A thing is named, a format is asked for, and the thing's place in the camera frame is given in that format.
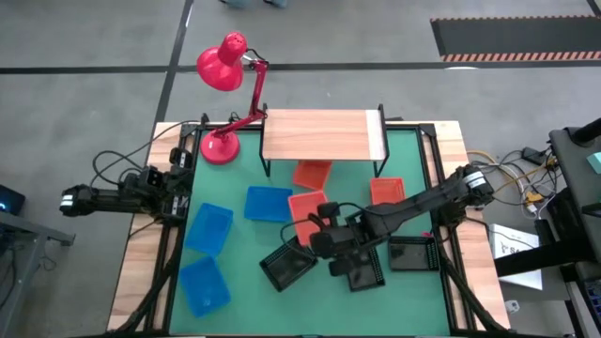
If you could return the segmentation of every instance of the concrete floor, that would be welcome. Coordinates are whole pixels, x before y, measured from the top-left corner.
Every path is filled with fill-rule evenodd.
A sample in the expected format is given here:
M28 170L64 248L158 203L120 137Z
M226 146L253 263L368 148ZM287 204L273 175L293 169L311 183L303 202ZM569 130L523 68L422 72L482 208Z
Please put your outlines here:
M0 68L167 65L183 0L0 0ZM439 61L433 17L592 14L585 0L291 0L286 10L254 1L247 10L196 1L180 64L240 30L272 62ZM245 113L254 76L222 93L197 75L177 75L166 121L225 120ZM147 141L163 74L0 76L0 182L23 192L24 216L73 231L73 247L49 245L58 262L37 273L23 310L22 337L66 337L104 331L130 215L68 219L60 192L92 177L103 149L128 151ZM601 69L478 69L271 72L270 107L372 108L387 116L459 120L466 147L503 155L544 148L547 133L599 117ZM142 161L145 154L136 160ZM118 173L122 168L112 172ZM516 199L507 190L505 200ZM493 203L486 219L532 229L518 209ZM524 333L571 332L557 271L545 291L503 285L522 310L511 316Z

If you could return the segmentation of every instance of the electronic device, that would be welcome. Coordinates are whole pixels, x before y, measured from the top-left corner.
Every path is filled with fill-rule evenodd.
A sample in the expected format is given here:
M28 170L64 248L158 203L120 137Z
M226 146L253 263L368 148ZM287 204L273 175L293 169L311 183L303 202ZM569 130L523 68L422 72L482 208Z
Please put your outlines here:
M24 203L25 196L0 184L0 212L19 216Z

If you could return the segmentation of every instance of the wooden shelf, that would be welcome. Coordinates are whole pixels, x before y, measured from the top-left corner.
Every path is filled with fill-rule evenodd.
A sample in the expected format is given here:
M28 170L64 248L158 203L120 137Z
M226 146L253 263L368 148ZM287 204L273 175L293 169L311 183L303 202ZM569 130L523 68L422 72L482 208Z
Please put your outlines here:
M379 110L268 109L265 160L383 161Z

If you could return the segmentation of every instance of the lamp base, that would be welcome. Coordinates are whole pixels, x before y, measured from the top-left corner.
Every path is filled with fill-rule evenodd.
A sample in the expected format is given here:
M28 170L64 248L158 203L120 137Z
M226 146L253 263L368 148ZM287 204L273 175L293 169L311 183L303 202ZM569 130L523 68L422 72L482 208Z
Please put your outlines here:
M240 140L234 132L223 137L216 137L215 131L210 132L200 141L200 153L211 164L228 164L240 152Z

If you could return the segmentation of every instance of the red plastic bin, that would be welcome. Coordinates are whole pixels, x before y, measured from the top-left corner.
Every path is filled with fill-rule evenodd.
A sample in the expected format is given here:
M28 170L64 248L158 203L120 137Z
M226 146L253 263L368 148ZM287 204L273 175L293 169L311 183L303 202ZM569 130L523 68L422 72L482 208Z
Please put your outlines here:
M326 202L328 202L328 198L322 191L301 193L288 197L292 220L294 222L306 220L310 212L317 214L317 206ZM325 224L330 224L329 220L323 220L323 222ZM302 246L309 245L309 237L311 234L319 231L317 224L311 221L296 223L294 224L294 229L297 232L299 243Z
M401 177L372 178L370 187L372 204L397 203L405 199L405 186Z
M331 161L299 161L292 183L303 188L322 191L330 175Z

